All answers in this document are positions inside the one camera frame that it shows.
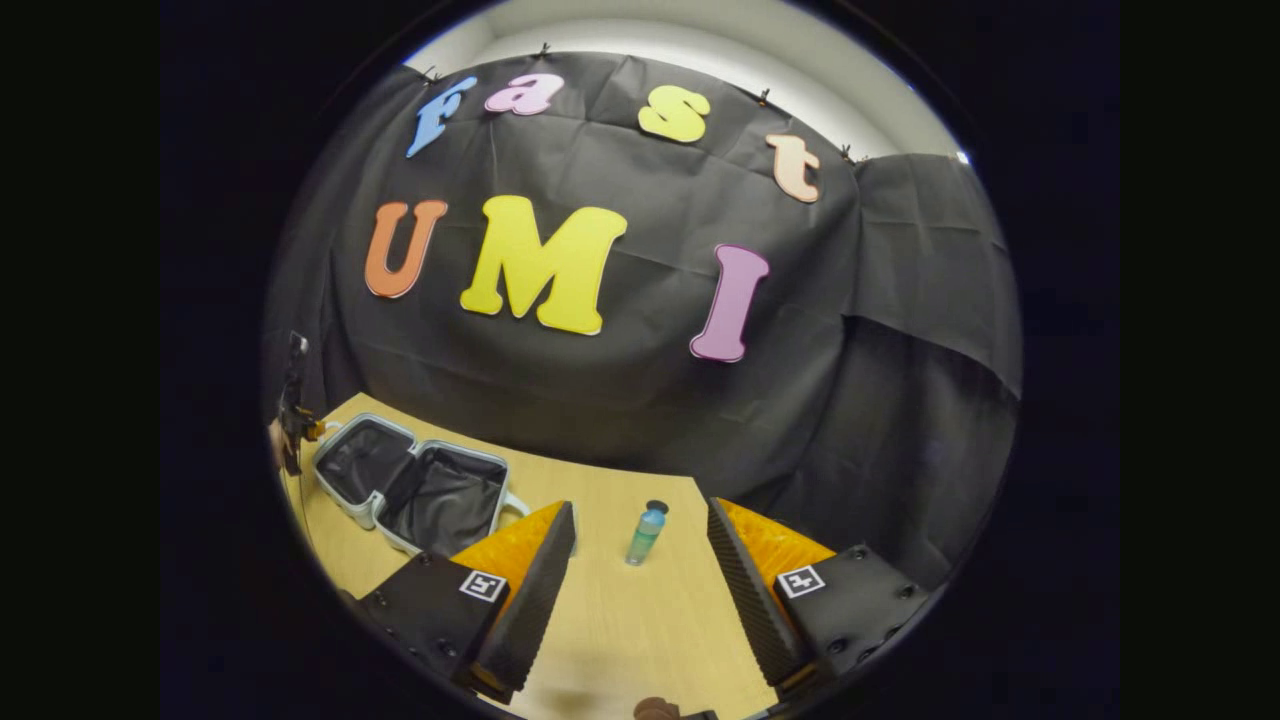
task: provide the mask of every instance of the peach letter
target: peach letter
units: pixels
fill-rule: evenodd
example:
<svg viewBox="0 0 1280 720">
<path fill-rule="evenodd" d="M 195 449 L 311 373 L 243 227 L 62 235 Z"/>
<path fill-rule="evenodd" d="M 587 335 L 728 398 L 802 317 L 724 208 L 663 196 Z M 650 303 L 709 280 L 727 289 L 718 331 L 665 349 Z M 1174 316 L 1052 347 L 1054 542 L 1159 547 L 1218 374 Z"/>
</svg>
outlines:
<svg viewBox="0 0 1280 720">
<path fill-rule="evenodd" d="M 767 135 L 764 142 L 776 147 L 773 154 L 773 179 L 778 187 L 801 202 L 818 200 L 818 188 L 804 179 L 805 167 L 818 169 L 818 158 L 804 149 L 804 140 L 794 135 Z"/>
</svg>

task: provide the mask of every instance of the purple letter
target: purple letter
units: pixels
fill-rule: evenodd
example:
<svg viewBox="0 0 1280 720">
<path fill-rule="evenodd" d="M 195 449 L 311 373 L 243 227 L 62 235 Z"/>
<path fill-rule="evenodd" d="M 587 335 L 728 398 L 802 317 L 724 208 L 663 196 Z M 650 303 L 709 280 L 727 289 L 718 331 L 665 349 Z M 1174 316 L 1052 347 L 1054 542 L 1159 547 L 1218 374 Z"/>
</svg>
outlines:
<svg viewBox="0 0 1280 720">
<path fill-rule="evenodd" d="M 755 283 L 769 274 L 769 263 L 736 245 L 717 245 L 716 260 L 721 264 L 716 299 L 707 315 L 707 327 L 689 342 L 689 351 L 707 360 L 737 363 L 746 355 L 742 345 L 746 310 L 751 306 Z"/>
<path fill-rule="evenodd" d="M 564 87 L 564 78 L 535 73 L 520 76 L 507 85 L 507 90 L 499 90 L 485 100 L 484 109 L 490 113 L 511 110 L 517 115 L 536 115 L 552 106 L 552 95 Z"/>
</svg>

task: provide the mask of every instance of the wooden table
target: wooden table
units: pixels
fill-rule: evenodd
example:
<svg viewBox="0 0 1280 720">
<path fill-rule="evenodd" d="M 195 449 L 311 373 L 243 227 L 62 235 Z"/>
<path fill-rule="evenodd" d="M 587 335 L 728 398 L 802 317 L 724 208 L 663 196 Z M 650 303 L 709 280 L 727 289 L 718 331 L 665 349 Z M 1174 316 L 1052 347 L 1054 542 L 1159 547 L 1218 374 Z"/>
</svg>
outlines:
<svg viewBox="0 0 1280 720">
<path fill-rule="evenodd" d="M 649 475 L 563 462 L 507 450 L 436 428 L 357 395 L 326 421 L 374 413 L 434 438 L 504 457 L 509 491 L 532 510 L 570 500 L 577 511 L 577 552 L 570 560 L 538 660 L 509 710 L 530 720 L 626 720 L 641 698 L 662 696 L 682 714 L 714 710 L 721 720 L 760 711 L 777 696 L 764 683 L 733 601 L 707 542 L 707 502 L 692 478 Z M 303 443 L 298 478 L 283 482 L 320 564 L 356 597 L 372 591 L 408 556 L 375 530 L 362 530 L 315 480 Z M 649 500 L 671 511 L 644 565 L 623 562 Z M 503 527 L 516 518 L 503 514 Z"/>
</svg>

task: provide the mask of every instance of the blue letter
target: blue letter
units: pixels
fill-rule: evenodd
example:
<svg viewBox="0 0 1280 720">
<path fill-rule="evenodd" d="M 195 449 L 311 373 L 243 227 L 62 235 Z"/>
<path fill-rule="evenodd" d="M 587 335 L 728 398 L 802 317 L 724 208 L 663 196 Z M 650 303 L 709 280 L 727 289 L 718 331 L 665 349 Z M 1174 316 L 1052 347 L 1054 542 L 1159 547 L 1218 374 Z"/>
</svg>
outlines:
<svg viewBox="0 0 1280 720">
<path fill-rule="evenodd" d="M 476 78 L 468 77 L 436 95 L 426 105 L 422 105 L 422 109 L 417 111 L 417 133 L 413 136 L 413 145 L 410 145 L 408 152 L 404 154 L 406 158 L 412 158 L 415 152 L 430 145 L 436 137 L 440 137 L 440 133 L 444 132 L 444 126 L 440 124 L 440 120 L 452 118 L 453 113 L 458 111 L 458 105 L 462 104 L 462 91 L 470 90 L 475 85 Z"/>
</svg>

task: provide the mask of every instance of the white wall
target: white wall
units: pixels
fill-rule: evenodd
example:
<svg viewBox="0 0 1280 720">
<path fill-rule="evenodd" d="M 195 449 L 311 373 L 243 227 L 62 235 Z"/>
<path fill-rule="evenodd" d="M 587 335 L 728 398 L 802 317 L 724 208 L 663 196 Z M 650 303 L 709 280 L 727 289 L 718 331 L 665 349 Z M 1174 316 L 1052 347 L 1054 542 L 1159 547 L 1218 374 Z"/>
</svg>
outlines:
<svg viewBox="0 0 1280 720">
<path fill-rule="evenodd" d="M 489 18 L 484 14 L 474 15 L 463 23 L 456 24 L 439 37 L 428 41 L 417 53 L 410 55 L 404 64 L 420 73 L 435 65 L 431 74 L 447 76 L 454 70 L 475 65 L 475 58 L 481 50 L 493 45 L 494 32 L 489 26 Z"/>
<path fill-rule="evenodd" d="M 509 0 L 410 58 L 442 74 L 590 50 L 695 69 L 769 100 L 854 158 L 960 150 L 925 102 L 850 37 L 778 0 Z"/>
</svg>

